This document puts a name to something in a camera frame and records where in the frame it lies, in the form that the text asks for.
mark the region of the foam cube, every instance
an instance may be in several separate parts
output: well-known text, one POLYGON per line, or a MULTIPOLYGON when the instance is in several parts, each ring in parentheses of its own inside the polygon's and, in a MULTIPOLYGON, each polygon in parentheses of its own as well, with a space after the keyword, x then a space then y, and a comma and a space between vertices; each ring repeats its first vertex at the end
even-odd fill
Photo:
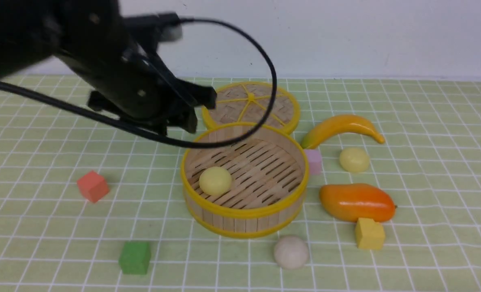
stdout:
POLYGON ((122 273, 127 275, 146 275, 150 264, 150 244, 143 241, 125 242, 118 263, 122 273))
POLYGON ((80 193, 91 203, 100 201, 109 193, 105 178, 91 170, 77 181, 80 193))
POLYGON ((359 218, 355 225, 355 242, 360 249, 381 249, 385 243, 385 229, 370 218, 359 218))
POLYGON ((318 149, 305 149, 305 155, 309 161, 309 173, 311 175, 321 174, 322 170, 322 157, 318 149))

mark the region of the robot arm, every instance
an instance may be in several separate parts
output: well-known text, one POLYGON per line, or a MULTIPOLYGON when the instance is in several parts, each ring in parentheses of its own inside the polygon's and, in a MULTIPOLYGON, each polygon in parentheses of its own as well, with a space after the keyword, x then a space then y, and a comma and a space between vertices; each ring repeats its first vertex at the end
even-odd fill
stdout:
POLYGON ((195 133, 195 107, 215 107, 212 87, 176 78, 157 55, 181 37, 175 13, 122 18, 118 0, 0 0, 0 78, 57 57, 89 83, 88 107, 167 135, 195 133))

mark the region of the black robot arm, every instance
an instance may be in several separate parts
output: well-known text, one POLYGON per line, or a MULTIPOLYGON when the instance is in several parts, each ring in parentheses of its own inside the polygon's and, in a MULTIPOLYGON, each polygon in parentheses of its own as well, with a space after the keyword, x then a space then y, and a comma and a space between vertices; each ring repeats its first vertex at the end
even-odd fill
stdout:
POLYGON ((276 96, 276 73, 262 48, 246 33, 211 19, 180 19, 175 13, 122 17, 118 0, 0 0, 0 79, 50 57, 90 84, 87 105, 70 105, 0 82, 0 90, 53 105, 141 137, 185 148, 216 148, 242 141, 267 120, 276 96), (182 37, 182 24, 220 24, 246 37, 270 66, 273 90, 262 120, 238 138, 193 143, 167 137, 167 127, 197 128, 196 107, 214 109, 213 87, 176 78, 157 54, 164 41, 182 37), (101 115, 107 111, 119 120, 101 115))

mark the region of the table surface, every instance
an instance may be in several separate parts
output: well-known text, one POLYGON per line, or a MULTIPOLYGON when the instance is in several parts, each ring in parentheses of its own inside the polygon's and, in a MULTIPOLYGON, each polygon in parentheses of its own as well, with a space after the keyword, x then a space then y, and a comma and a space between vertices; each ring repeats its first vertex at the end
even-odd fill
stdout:
MULTIPOLYGON (((189 80, 215 87, 240 81, 189 80)), ((8 81, 77 105, 90 91, 76 76, 8 81)), ((311 177, 302 212, 255 240, 220 237, 191 218, 179 175, 183 149, 0 91, 0 292, 481 291, 481 83, 283 79, 279 85, 299 101, 298 141, 332 115, 356 113, 387 142, 351 133, 325 141, 323 173, 311 177), (340 168, 337 157, 348 146, 366 148, 367 172, 340 168), (76 185, 90 170, 111 188, 96 204, 76 185), (358 250, 354 224, 334 220, 318 200, 326 183, 363 182, 398 205, 384 224, 381 251, 358 250), (287 271, 274 263, 272 247, 285 234, 307 240, 307 266, 287 271), (120 273, 118 257, 131 239, 152 243, 146 276, 120 273)), ((170 136, 195 138, 179 130, 170 136)))

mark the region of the green cube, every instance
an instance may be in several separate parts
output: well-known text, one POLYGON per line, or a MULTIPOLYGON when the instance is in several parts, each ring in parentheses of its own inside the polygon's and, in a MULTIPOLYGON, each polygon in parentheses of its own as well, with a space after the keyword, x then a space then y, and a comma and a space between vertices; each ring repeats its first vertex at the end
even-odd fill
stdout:
POLYGON ((127 275, 145 275, 150 263, 149 242, 129 241, 125 243, 120 255, 120 268, 127 275))

